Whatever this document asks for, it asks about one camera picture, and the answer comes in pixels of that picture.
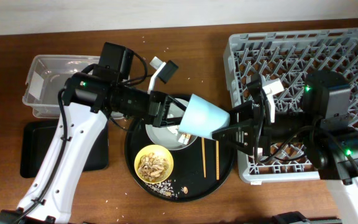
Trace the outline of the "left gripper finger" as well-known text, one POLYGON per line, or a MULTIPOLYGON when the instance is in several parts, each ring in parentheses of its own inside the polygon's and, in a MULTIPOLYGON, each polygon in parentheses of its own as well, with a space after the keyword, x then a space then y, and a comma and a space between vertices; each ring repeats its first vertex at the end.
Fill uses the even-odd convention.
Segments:
POLYGON ((166 118, 161 120, 159 127, 177 126, 180 125, 182 117, 166 118))
POLYGON ((180 103, 175 97, 173 97, 171 95, 169 95, 168 97, 172 100, 172 103, 174 105, 179 107, 179 109, 181 109, 182 111, 186 111, 186 106, 183 103, 180 103))

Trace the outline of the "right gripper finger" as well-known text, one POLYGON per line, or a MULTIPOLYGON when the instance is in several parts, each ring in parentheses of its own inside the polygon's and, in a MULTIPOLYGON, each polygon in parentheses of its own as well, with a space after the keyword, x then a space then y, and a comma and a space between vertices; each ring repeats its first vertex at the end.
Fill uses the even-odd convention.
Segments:
POLYGON ((213 131, 212 138, 216 141, 223 142, 227 147, 243 148, 244 144, 237 139, 238 133, 241 131, 242 129, 238 124, 233 124, 213 131))
POLYGON ((229 111, 230 123, 239 123, 250 119, 250 104, 241 104, 229 111))

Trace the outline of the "blue cup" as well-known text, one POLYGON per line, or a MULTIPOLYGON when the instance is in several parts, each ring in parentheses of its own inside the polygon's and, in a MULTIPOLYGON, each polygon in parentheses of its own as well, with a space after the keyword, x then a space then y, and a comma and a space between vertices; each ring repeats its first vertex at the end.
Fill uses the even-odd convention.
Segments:
POLYGON ((229 125, 228 112, 192 94, 181 119, 178 131, 206 139, 213 139, 214 131, 229 125))

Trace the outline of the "yellow bowl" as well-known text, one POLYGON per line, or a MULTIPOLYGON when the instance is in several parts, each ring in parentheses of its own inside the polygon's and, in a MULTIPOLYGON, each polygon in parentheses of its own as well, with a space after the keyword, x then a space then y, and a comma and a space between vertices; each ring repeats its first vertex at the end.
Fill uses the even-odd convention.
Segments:
POLYGON ((145 146, 144 148, 142 148, 136 155, 135 157, 135 161, 134 161, 134 169, 135 169, 135 172, 136 172, 136 175, 142 180, 144 181, 145 183, 149 183, 149 184, 157 184, 157 183, 160 183, 160 182, 155 182, 155 183, 152 183, 152 182, 147 182, 146 180, 144 180, 143 178, 140 177, 139 173, 136 171, 137 169, 137 165, 140 161, 140 158, 143 156, 143 155, 146 155, 146 154, 149 154, 149 153, 155 153, 156 155, 159 155, 161 157, 164 157, 167 159, 168 163, 169 163, 169 166, 170 166, 170 169, 167 173, 167 175, 164 177, 164 179, 162 179, 160 182, 163 182, 165 181, 172 173, 173 171, 173 167, 174 167, 174 162, 173 162, 173 156, 172 154, 170 153, 170 151, 168 149, 166 149, 165 147, 163 146, 160 146, 160 145, 149 145, 149 146, 145 146))

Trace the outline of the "peanut shells pile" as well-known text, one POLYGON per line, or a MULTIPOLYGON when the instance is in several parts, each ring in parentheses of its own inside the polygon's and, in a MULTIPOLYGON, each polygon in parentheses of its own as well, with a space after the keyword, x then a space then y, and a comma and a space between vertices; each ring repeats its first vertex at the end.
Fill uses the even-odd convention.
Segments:
POLYGON ((169 169, 170 166, 166 158, 151 152, 140 158, 136 171, 147 182, 155 183, 164 179, 169 169))

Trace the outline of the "white tissue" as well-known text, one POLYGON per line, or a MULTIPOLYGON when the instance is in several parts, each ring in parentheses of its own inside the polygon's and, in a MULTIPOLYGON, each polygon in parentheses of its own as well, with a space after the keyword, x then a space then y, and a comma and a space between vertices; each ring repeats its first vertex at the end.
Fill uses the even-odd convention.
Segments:
POLYGON ((178 135, 178 129, 179 129, 179 125, 175 125, 175 126, 168 126, 167 129, 175 136, 178 135))

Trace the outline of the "pink cup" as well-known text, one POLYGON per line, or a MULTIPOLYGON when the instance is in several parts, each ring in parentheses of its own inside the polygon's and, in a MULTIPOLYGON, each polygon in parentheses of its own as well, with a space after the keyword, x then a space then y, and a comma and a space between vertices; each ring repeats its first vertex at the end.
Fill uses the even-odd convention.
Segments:
POLYGON ((257 157, 262 157, 263 156, 263 148, 262 147, 259 147, 257 149, 257 157))

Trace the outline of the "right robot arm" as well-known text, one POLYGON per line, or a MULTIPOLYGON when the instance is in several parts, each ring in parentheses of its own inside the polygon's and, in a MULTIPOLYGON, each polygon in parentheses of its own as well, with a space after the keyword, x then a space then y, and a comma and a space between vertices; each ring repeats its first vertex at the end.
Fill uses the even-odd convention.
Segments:
POLYGON ((230 111, 230 123, 212 138, 253 156, 261 164, 278 157, 290 143, 304 145, 304 156, 324 180, 343 223, 358 223, 358 130, 349 126, 349 82, 339 73, 318 70, 307 74, 301 110, 277 113, 273 97, 282 91, 279 79, 262 75, 247 79, 251 100, 230 111))

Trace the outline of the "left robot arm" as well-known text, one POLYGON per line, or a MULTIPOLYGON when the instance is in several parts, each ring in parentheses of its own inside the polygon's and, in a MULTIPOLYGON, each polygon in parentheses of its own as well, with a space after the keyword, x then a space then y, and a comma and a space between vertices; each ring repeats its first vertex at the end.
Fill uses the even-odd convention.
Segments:
POLYGON ((106 42, 98 63, 65 82, 58 92, 58 126, 43 163, 17 208, 0 211, 0 223, 68 223, 86 160, 113 112, 156 128, 180 124, 181 118, 168 118, 169 107, 186 110, 186 106, 154 90, 156 78, 167 83, 178 66, 154 57, 150 64, 155 73, 149 88, 138 90, 135 86, 147 76, 129 79, 136 55, 131 49, 106 42))

